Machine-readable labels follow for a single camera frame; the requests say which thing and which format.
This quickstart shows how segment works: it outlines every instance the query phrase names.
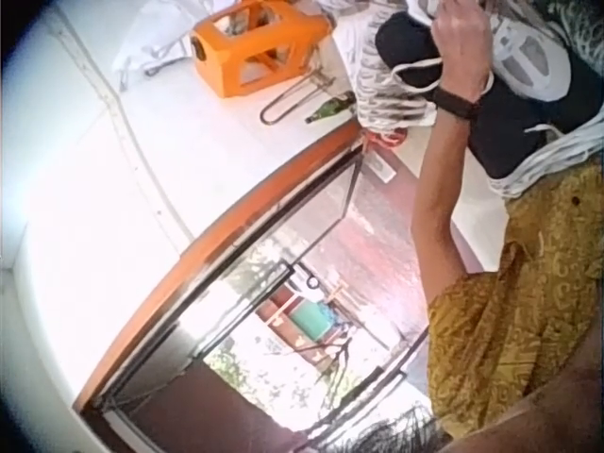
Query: shirt sleeve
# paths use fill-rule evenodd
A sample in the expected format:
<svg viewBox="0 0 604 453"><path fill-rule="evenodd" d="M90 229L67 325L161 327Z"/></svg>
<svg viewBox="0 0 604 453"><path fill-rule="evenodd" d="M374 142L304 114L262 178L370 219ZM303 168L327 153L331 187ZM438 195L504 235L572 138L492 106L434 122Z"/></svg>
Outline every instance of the shirt sleeve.
<svg viewBox="0 0 604 453"><path fill-rule="evenodd" d="M481 385L475 335L496 281L497 273L462 277L428 308L429 396L434 415L454 438L474 430L479 423L474 413L481 406L474 400Z"/></svg>

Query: orange door frame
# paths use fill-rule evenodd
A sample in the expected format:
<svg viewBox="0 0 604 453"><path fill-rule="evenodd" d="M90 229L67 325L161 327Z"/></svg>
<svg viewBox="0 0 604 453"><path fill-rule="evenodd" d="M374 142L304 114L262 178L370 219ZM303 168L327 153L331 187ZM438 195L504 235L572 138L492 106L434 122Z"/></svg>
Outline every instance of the orange door frame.
<svg viewBox="0 0 604 453"><path fill-rule="evenodd" d="M93 400L193 279L279 200L349 148L360 131L356 120L336 128L264 179L195 239L122 328L76 398L74 410L90 412Z"/></svg>

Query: hand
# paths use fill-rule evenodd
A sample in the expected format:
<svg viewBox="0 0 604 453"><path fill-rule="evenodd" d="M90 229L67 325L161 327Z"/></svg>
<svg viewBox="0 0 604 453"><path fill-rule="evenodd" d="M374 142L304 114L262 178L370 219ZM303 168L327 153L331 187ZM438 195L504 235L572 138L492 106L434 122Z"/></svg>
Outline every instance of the hand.
<svg viewBox="0 0 604 453"><path fill-rule="evenodd" d="M493 33L486 13L477 0L441 0L431 31L443 58L441 86L477 102L493 58Z"/></svg>

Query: yellow patterned shirt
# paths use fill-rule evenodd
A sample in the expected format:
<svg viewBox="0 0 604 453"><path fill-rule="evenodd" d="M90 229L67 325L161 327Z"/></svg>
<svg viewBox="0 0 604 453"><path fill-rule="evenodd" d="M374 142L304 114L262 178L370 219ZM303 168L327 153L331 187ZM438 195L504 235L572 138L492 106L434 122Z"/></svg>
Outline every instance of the yellow patterned shirt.
<svg viewBox="0 0 604 453"><path fill-rule="evenodd" d="M600 159L544 177L507 210L499 270L462 278L429 306L429 393L454 438L551 380L596 313Z"/></svg>

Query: red floor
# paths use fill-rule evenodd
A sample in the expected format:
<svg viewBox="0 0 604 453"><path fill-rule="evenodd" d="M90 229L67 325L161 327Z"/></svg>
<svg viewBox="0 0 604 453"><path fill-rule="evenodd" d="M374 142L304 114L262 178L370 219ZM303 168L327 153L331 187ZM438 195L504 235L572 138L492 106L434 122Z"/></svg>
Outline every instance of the red floor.
<svg viewBox="0 0 604 453"><path fill-rule="evenodd" d="M426 326L426 302L419 279L410 220L417 178L400 160L379 153L396 170L383 183L363 168L348 214L305 258L318 275L337 272L353 297L374 304L412 340ZM454 232L466 266L480 265Z"/></svg>

